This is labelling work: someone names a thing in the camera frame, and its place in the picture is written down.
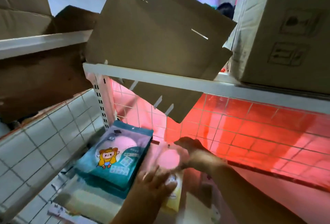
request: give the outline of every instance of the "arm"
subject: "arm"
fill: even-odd
[[[241,177],[232,167],[205,149],[199,140],[181,138],[175,144],[186,148],[190,159],[183,165],[212,176],[240,224],[306,224],[289,209]]]

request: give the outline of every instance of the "black hair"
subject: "black hair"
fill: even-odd
[[[235,8],[231,3],[222,3],[217,10],[224,16],[233,20]]]

